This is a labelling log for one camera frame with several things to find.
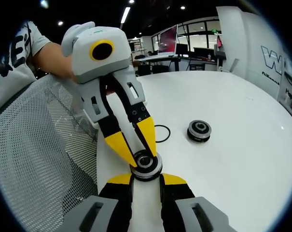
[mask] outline yellow circular sensor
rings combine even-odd
[[[91,45],[89,55],[95,61],[107,59],[113,52],[114,45],[110,40],[100,40]]]

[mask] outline black rubber o-ring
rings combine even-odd
[[[157,144],[162,143],[162,142],[165,142],[167,139],[169,139],[171,132],[170,132],[170,129],[167,126],[164,126],[164,125],[155,125],[154,127],[164,127],[164,128],[166,128],[168,130],[168,136],[167,136],[167,138],[166,139],[163,139],[161,141],[155,141]]]

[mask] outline white t-shirt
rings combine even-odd
[[[8,53],[0,62],[0,108],[12,96],[36,80],[32,70],[26,64],[31,50],[30,41],[33,56],[50,42],[33,22],[28,22],[28,25],[31,40],[25,23],[10,44]]]

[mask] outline gray gripper bracket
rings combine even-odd
[[[101,97],[99,78],[84,84],[76,84],[71,80],[60,82],[73,98],[78,99],[79,102],[82,103],[83,109],[92,123],[96,123],[109,115]]]
[[[186,232],[236,232],[228,217],[203,197],[176,200]]]
[[[55,232],[106,232],[118,200],[90,196],[64,216]]]
[[[141,83],[136,79],[135,71],[132,65],[125,69],[113,72],[112,75],[121,84],[131,105],[144,102],[146,100],[144,90],[142,89]],[[131,87],[134,88],[137,97],[134,97],[130,89]]]

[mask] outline desk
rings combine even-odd
[[[149,63],[156,63],[156,62],[162,62],[162,61],[171,61],[175,63],[175,71],[179,71],[179,62],[181,58],[178,57],[178,55],[171,55],[171,56],[152,56],[152,57],[145,57],[141,59],[137,59],[137,61],[140,62],[149,62]]]
[[[224,72],[168,72],[139,77],[155,124],[171,129],[157,144],[163,172],[184,178],[195,196],[204,196],[229,217],[238,232],[265,232],[284,213],[292,196],[292,117],[270,95]],[[115,94],[108,96],[133,152],[142,149]],[[186,130],[192,120],[212,127],[198,145]],[[157,131],[162,139],[165,131]],[[98,137],[98,189],[129,172]],[[134,182],[130,232],[163,232],[158,179]]]

